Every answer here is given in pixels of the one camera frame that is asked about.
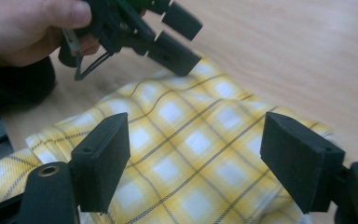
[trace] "checkered cloth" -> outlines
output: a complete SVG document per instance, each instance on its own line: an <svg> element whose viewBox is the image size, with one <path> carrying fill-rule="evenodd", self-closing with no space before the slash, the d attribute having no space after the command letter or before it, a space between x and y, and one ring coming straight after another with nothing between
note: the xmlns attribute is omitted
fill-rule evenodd
<svg viewBox="0 0 358 224"><path fill-rule="evenodd" d="M310 223L260 160L267 111L330 135L318 122L260 102L208 60L188 77L164 70L28 137L29 149L0 161L0 202L21 193L40 164L71 160L103 118L127 112L131 158L109 212L83 215L85 222Z"/></svg>

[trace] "plaid pattern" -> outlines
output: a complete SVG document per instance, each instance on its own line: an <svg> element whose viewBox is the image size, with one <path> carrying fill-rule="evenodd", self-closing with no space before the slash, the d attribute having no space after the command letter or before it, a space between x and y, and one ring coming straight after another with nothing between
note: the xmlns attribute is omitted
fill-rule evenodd
<svg viewBox="0 0 358 224"><path fill-rule="evenodd" d="M108 214L95 223L309 223L259 149L267 111L322 124L260 102L202 60L188 77L162 71L26 139L29 149L0 161L0 201L20 193L37 165L69 161L105 117L127 112L131 158Z"/></svg>

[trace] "light wood surface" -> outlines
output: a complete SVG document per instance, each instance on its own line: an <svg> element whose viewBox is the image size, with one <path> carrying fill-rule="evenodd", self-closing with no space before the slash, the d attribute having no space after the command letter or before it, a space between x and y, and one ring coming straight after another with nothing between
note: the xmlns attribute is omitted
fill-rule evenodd
<svg viewBox="0 0 358 224"><path fill-rule="evenodd" d="M358 161L358 0L177 0L204 23L191 48L212 59L262 100L284 105L330 126ZM145 17L156 30L159 17ZM58 84L34 108L6 108L3 118L14 148L46 126L93 106L107 93L161 67L124 50L81 82L54 60ZM94 58L88 58L85 64ZM313 214L333 223L332 214Z"/></svg>

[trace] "screw hole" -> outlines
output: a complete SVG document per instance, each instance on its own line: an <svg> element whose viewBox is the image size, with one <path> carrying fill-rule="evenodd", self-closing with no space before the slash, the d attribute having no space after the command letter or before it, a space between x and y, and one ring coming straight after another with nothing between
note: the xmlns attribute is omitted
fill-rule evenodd
<svg viewBox="0 0 358 224"><path fill-rule="evenodd" d="M91 148L91 147L85 147L85 148L83 148L83 152L86 152L86 153L91 153L92 150L93 150L93 148Z"/></svg>
<svg viewBox="0 0 358 224"><path fill-rule="evenodd" d="M38 174L40 176L46 177L46 176L51 176L51 175L55 175L59 172L60 167L58 166L48 166L45 169L42 169L38 172Z"/></svg>

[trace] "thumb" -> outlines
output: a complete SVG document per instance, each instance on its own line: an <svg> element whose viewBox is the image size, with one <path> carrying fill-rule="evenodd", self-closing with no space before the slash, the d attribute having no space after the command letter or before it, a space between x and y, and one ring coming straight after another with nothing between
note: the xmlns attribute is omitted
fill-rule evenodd
<svg viewBox="0 0 358 224"><path fill-rule="evenodd" d="M75 29L91 22L90 5L81 0L43 0L41 11L47 25Z"/></svg>

